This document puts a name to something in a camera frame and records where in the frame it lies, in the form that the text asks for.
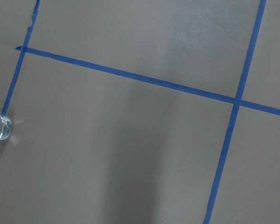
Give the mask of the clear glass cup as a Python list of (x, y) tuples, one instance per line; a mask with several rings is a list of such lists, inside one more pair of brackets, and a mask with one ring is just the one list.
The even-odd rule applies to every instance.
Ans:
[(12, 121), (8, 117), (0, 115), (0, 140), (6, 140), (9, 138), (12, 130)]

